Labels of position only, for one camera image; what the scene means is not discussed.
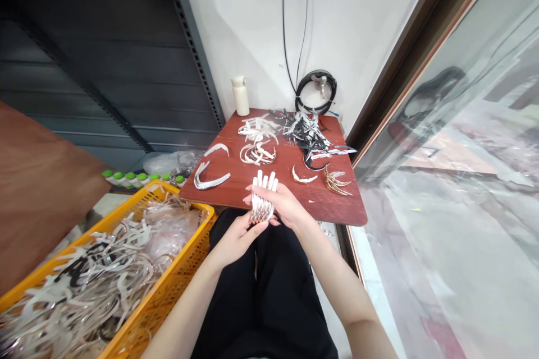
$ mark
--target yellow basket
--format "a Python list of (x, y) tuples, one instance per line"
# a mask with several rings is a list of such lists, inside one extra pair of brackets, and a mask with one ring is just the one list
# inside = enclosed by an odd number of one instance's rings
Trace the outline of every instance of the yellow basket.
[[(133, 220), (141, 220), (148, 201), (162, 201), (166, 193), (178, 194), (179, 189), (162, 181), (152, 181), (135, 195), (129, 198), (116, 210), (84, 233), (77, 241), (65, 248), (56, 257), (31, 273), (16, 287), (0, 298), (0, 312), (13, 306), (29, 288), (40, 287), (45, 277), (54, 273), (54, 268), (67, 260), (59, 260), (59, 256), (71, 253), (73, 247), (85, 245), (93, 238), (93, 232), (112, 232), (116, 226), (134, 213)], [(208, 254), (209, 231), (215, 222), (215, 212), (209, 205), (192, 203), (198, 210), (207, 212), (206, 219), (200, 225), (191, 240), (181, 250), (176, 259), (154, 285), (146, 298), (141, 301), (116, 336), (109, 342), (99, 359), (133, 358), (142, 355), (149, 343), (149, 334), (154, 336), (180, 298), (198, 267)]]

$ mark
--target glass window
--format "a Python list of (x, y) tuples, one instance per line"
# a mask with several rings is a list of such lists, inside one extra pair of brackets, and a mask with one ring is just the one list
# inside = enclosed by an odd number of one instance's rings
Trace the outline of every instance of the glass window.
[(539, 0), (478, 0), (355, 168), (400, 357), (539, 352)]

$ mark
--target wooden table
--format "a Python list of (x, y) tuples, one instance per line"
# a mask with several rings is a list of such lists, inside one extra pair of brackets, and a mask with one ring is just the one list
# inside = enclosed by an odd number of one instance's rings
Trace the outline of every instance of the wooden table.
[[(273, 139), (264, 145), (264, 148), (268, 151), (272, 151), (273, 147), (277, 150), (277, 157), (273, 163), (258, 166), (245, 164), (240, 160), (240, 150), (246, 144), (245, 136), (237, 134), (238, 128), (244, 125), (242, 120), (262, 116), (266, 112), (264, 109), (251, 108), (250, 115), (246, 117), (240, 117), (236, 113), (232, 115), (212, 143), (212, 146), (216, 143), (225, 144), (229, 149), (230, 157), (227, 157), (224, 150), (217, 150), (200, 161), (201, 163), (210, 161), (209, 166), (200, 175), (201, 181), (211, 181), (222, 177), (226, 173), (230, 173), (231, 177), (215, 188), (197, 190), (193, 184), (194, 175), (191, 175), (181, 189), (182, 199), (209, 205), (245, 209), (246, 205), (242, 199), (249, 193), (245, 190), (245, 187), (253, 182), (253, 177), (261, 169), (264, 175), (268, 176), (272, 171), (275, 171), (279, 182), (285, 184), (292, 191), (315, 220), (350, 225), (367, 224), (367, 213), (354, 177), (350, 158), (347, 155), (333, 155), (329, 158), (316, 159), (313, 165), (321, 167), (326, 162), (330, 162), (328, 166), (330, 172), (344, 171), (346, 174), (339, 177), (339, 181), (352, 181), (350, 185), (342, 188), (351, 193), (352, 196), (343, 196), (331, 192), (326, 187), (324, 171), (311, 171), (305, 167), (303, 153), (299, 147), (290, 145), (282, 136), (278, 136), (278, 145)], [(328, 128), (324, 135), (334, 145), (346, 144), (337, 118), (322, 116), (320, 120)], [(295, 182), (292, 177), (292, 166), (294, 165), (294, 171), (300, 178), (312, 178), (315, 175), (318, 175), (318, 178), (309, 184)]]

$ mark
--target wire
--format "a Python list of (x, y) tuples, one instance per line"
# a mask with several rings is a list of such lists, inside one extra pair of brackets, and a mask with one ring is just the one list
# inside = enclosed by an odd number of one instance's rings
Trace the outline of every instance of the wire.
[(286, 54), (286, 34), (285, 34), (285, 0), (282, 0), (282, 44), (285, 48), (285, 62), (286, 62), (286, 71), (288, 72), (288, 78), (290, 79), (290, 85), (295, 91), (294, 83), (292, 83), (292, 76), (290, 75), (290, 68), (288, 67), (288, 56)]
[[(303, 87), (307, 85), (307, 83), (310, 83), (312, 81), (311, 77), (315, 76), (317, 78), (320, 78), (322, 76), (327, 77), (326, 85), (328, 85), (331, 88), (331, 96), (328, 102), (326, 102), (324, 105), (320, 105), (319, 107), (307, 107), (301, 99), (301, 94), (303, 91)], [(333, 104), (333, 100), (335, 99), (335, 95), (337, 94), (337, 80), (331, 75), (331, 73), (325, 71), (325, 70), (315, 70), (311, 73), (307, 74), (302, 80), (299, 82), (298, 89), (296, 90), (296, 111), (300, 111), (303, 107), (306, 111), (310, 113), (315, 113), (318, 115), (324, 115), (329, 110), (331, 105)]]
[(299, 51), (298, 68), (296, 69), (296, 85), (294, 86), (294, 83), (292, 82), (292, 75), (290, 74), (290, 67), (288, 65), (288, 54), (286, 52), (285, 0), (282, 0), (282, 42), (283, 42), (283, 46), (285, 48), (286, 71), (288, 73), (288, 78), (290, 80), (290, 85), (292, 86), (292, 89), (294, 90), (294, 92), (298, 88), (299, 66), (300, 66), (301, 61), (302, 61), (303, 45), (305, 43), (305, 32), (307, 31), (308, 7), (309, 7), (309, 0), (305, 0), (305, 23), (303, 24), (302, 48)]
[(298, 88), (299, 65), (302, 62), (303, 44), (305, 43), (305, 31), (307, 30), (308, 7), (309, 7), (309, 0), (305, 0), (305, 24), (303, 25), (302, 49), (299, 51), (298, 69), (296, 70), (296, 89)]

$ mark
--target brown wooden panel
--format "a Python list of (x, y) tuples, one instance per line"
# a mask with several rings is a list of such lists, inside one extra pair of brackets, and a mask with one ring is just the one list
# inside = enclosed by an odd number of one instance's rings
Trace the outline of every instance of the brown wooden panel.
[[(262, 109), (251, 109), (248, 117), (261, 116), (265, 113)], [(363, 206), (363, 200), (359, 193), (359, 187), (355, 181), (350, 159), (346, 155), (332, 156), (330, 158), (317, 159), (314, 162), (316, 167), (320, 167), (326, 162), (330, 162), (329, 170), (344, 171), (346, 175), (339, 177), (340, 181), (352, 181), (343, 189), (351, 193), (352, 196), (341, 196), (334, 194), (327, 189), (323, 171), (311, 171), (303, 164), (303, 154), (297, 146), (290, 145), (283, 137), (279, 137), (279, 145), (275, 140), (267, 143), (264, 147), (272, 149), (275, 146), (277, 158), (274, 163), (261, 167), (254, 164), (245, 164), (239, 158), (240, 150), (245, 146), (244, 136), (237, 134), (237, 130), (243, 125), (242, 119), (236, 113), (229, 119), (225, 127), (214, 140), (216, 143), (225, 144), (230, 152), (230, 157), (226, 156), (223, 150), (214, 151), (201, 162), (210, 161), (209, 166), (200, 175), (201, 181), (210, 181), (222, 177), (226, 173), (231, 173), (231, 177), (223, 184), (208, 190), (197, 190), (193, 184), (191, 176), (181, 190), (183, 199), (203, 202), (210, 205), (230, 206), (235, 208), (245, 208), (242, 199), (248, 192), (245, 187), (252, 183), (259, 169), (264, 174), (269, 175), (276, 172), (276, 177), (284, 183), (298, 198), (301, 204), (312, 214), (315, 220), (325, 222), (364, 225), (367, 223), (367, 214)], [(337, 118), (321, 117), (328, 131), (324, 132), (327, 138), (335, 145), (344, 145), (345, 141)], [(295, 165), (296, 174), (300, 178), (311, 178), (318, 175), (318, 178), (309, 184), (296, 183), (292, 177), (292, 166)]]
[(108, 191), (102, 162), (0, 103), (0, 295)]

